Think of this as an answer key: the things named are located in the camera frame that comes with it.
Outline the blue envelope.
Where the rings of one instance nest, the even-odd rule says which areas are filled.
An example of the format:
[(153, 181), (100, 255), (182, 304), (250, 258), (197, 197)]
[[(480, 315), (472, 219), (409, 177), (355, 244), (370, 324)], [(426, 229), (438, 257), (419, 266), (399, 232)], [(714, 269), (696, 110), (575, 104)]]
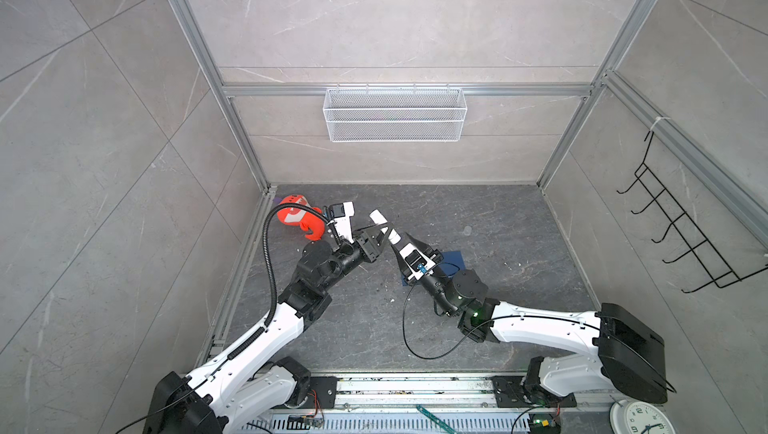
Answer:
[(453, 278), (457, 272), (466, 268), (463, 255), (460, 251), (445, 251), (442, 253), (442, 256), (443, 260), (439, 266), (448, 278)]

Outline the white glue stick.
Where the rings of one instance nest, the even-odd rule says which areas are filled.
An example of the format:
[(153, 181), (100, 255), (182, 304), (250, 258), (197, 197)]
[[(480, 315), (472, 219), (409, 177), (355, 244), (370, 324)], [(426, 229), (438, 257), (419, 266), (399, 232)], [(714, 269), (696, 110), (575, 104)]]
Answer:
[(389, 224), (389, 221), (385, 218), (385, 216), (378, 210), (373, 210), (369, 214), (369, 218), (371, 221), (379, 227), (382, 234), (385, 234), (389, 243), (392, 245), (396, 245), (401, 241), (401, 236), (398, 234), (398, 232)]

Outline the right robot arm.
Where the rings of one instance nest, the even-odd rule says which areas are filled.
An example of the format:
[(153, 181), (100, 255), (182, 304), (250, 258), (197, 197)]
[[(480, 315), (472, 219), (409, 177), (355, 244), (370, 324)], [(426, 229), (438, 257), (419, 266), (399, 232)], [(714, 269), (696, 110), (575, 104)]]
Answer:
[(614, 389), (633, 399), (664, 404), (675, 387), (666, 375), (665, 343), (624, 307), (597, 311), (534, 309), (495, 299), (472, 269), (448, 275), (442, 253), (408, 234), (388, 237), (410, 286), (431, 296), (437, 315), (455, 317), (464, 339), (527, 343), (565, 351), (534, 357), (522, 381), (529, 402), (550, 402), (577, 392)]

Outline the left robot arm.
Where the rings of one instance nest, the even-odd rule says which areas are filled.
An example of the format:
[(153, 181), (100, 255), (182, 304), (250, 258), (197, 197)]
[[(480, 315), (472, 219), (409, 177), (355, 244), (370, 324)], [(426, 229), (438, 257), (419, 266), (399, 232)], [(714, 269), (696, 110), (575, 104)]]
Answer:
[(263, 227), (268, 229), (282, 213), (295, 212), (316, 219), (318, 233), (331, 233), (331, 241), (307, 244), (291, 282), (279, 291), (269, 239), (262, 237), (270, 290), (265, 316), (211, 360), (187, 374), (170, 372), (162, 378), (148, 413), (123, 432), (140, 426), (145, 433), (234, 433), (276, 406), (306, 401), (309, 371), (290, 357), (275, 360), (274, 355), (321, 317), (332, 301), (331, 287), (362, 264), (375, 262), (401, 237), (379, 211), (371, 213), (371, 225), (352, 229), (350, 202), (321, 209), (283, 203), (266, 215)]

